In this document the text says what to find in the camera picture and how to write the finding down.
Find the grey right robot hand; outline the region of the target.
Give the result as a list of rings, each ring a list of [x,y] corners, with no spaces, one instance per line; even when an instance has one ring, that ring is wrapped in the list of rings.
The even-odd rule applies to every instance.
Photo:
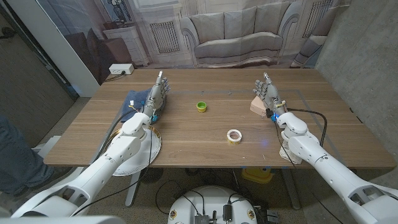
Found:
[[[254,82],[253,92],[262,100],[267,117],[275,117],[276,119],[287,112],[285,101],[279,95],[276,86],[271,78],[264,72],[264,81],[256,80]]]

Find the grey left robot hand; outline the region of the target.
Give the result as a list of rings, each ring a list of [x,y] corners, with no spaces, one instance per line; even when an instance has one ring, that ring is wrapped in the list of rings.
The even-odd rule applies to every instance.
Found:
[[[150,89],[142,112],[151,120],[151,124],[156,123],[165,107],[167,93],[170,91],[168,79],[163,76],[163,71],[159,72],[154,86]]]

